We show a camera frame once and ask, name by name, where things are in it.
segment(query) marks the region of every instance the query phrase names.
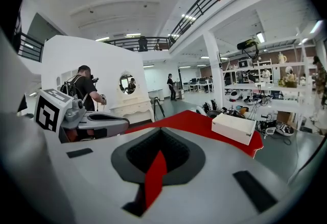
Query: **cardboard box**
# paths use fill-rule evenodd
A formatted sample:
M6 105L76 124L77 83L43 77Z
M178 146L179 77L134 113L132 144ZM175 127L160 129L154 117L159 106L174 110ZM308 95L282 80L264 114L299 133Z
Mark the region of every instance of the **cardboard box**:
M229 139L249 145L255 130L256 120L247 120L219 114L212 121L212 131Z

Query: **cable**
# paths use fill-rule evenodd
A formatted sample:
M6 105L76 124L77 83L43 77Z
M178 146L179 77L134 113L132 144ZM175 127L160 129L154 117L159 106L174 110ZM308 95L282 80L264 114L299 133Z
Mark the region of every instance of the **cable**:
M293 173L290 175L290 177L288 178L287 180L287 184L289 184L291 178L293 177L293 175L295 174L296 172L296 169L297 169L297 164L298 164L298 146L297 146L297 140L296 140L296 136L295 136L295 145L296 145L296 154L297 154L297 160L296 160L296 164L295 164L295 169L293 171Z

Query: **white partition wall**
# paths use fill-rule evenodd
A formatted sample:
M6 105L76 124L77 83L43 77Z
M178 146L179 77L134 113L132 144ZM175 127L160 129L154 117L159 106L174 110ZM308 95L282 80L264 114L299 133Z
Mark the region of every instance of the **white partition wall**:
M57 35L45 43L42 88L57 89L57 77L81 65L89 66L94 77L99 78L96 88L99 94L107 97L105 111L121 104L123 99L130 103L149 100L141 55L114 45L70 36ZM136 90L131 95L123 94L119 89L119 79L124 72L136 80Z

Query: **backpack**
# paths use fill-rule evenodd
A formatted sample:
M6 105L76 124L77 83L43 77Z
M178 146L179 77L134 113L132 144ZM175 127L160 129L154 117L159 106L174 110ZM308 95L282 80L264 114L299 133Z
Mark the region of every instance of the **backpack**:
M74 79L72 79L70 82L65 82L63 85L61 85L60 90L62 93L65 93L71 97L74 97L75 95L78 96L78 91L80 90L76 87L76 82L81 78L82 76L77 76ZM84 99L82 100L82 103L84 104L86 98L88 97L88 93L85 95Z

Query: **oval mirror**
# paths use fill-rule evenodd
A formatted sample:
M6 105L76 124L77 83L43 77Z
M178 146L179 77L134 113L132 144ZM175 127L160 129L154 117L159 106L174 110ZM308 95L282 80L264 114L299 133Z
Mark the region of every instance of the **oval mirror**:
M119 80L119 88L124 94L132 94L136 89L136 81L130 74L123 74Z

